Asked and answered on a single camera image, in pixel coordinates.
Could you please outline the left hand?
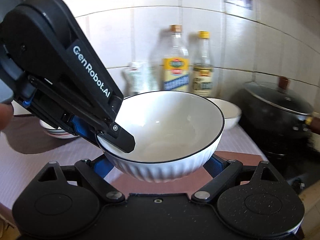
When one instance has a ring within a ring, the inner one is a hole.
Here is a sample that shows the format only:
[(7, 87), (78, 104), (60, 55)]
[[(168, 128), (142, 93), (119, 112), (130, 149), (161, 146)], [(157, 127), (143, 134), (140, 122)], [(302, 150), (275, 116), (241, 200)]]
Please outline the left hand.
[(0, 104), (0, 130), (5, 129), (14, 116), (12, 104)]

